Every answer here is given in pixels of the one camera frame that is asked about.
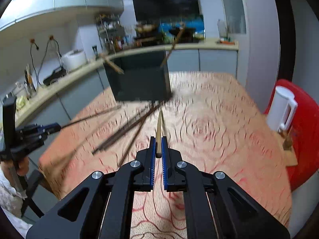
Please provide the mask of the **person's left hand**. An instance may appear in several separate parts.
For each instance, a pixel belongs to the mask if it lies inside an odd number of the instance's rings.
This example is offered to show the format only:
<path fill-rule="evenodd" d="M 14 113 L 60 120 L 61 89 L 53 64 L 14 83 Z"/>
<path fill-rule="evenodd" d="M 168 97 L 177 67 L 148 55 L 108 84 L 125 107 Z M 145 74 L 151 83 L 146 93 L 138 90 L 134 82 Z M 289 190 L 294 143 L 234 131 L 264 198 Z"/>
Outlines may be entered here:
<path fill-rule="evenodd" d="M 1 162 L 1 170 L 3 171 L 3 174 L 7 179 L 10 179 L 12 177 L 11 173 L 10 173 L 10 168 L 12 168 L 12 167 L 14 167 L 14 163 L 12 162 L 12 160 Z M 19 176 L 24 176 L 28 173 L 28 171 L 29 171 L 29 158 L 28 157 L 23 158 L 18 163 L 16 171 L 17 171 L 17 174 Z"/>

